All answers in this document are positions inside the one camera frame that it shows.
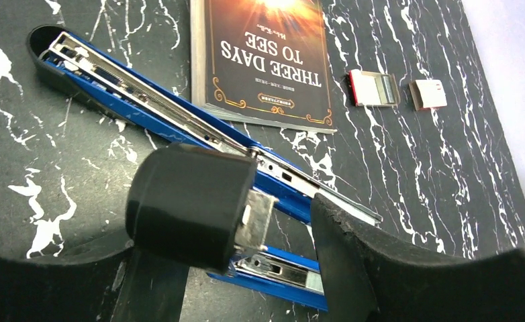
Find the staples box tray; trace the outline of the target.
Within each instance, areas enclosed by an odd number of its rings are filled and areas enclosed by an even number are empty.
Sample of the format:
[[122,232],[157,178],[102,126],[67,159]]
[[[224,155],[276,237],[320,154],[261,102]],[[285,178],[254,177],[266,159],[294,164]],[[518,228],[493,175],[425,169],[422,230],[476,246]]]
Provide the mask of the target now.
[[401,101],[393,74],[352,69],[348,72],[356,106],[396,107]]

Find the three days to see book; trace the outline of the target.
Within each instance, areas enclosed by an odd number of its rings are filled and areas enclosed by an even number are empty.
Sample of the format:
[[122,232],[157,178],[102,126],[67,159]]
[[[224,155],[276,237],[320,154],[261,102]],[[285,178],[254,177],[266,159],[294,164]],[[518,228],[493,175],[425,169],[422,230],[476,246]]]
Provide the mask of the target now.
[[226,121],[334,133],[319,1],[191,1],[191,101]]

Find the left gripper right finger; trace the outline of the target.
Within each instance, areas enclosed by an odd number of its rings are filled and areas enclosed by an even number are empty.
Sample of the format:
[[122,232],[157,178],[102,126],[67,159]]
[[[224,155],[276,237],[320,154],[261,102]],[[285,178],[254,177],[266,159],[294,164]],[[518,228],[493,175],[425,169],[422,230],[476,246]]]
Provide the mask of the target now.
[[433,252],[322,195],[311,220],[333,321],[525,321],[525,247],[478,260]]

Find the red staples box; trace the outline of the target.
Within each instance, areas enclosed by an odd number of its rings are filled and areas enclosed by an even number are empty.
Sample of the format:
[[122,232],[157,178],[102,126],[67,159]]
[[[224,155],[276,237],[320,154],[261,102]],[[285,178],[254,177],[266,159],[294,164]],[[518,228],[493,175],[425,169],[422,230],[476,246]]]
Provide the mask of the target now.
[[416,111],[447,106],[446,93],[441,80],[415,80],[409,84]]

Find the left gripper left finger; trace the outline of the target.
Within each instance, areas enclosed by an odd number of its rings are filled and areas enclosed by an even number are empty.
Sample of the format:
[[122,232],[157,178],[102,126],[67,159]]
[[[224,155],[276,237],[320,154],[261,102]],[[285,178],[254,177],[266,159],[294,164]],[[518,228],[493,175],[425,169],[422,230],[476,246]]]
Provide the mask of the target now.
[[60,257],[0,257],[0,321],[178,321],[188,272],[124,230]]

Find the blue stapler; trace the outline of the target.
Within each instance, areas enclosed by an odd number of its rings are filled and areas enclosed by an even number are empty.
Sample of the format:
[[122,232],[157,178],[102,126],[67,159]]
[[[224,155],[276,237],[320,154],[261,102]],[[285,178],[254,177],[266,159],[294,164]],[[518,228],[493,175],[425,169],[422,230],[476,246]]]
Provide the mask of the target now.
[[326,311],[318,263],[265,243],[279,200],[255,176],[244,156],[189,144],[156,150],[134,175],[126,232],[139,248],[217,280]]
[[170,141],[254,158],[254,187],[277,198],[276,208],[309,223],[316,195],[370,224],[382,216],[352,201],[266,149],[226,122],[98,50],[59,25],[40,25],[26,38],[38,76],[54,89],[106,116],[140,126]]

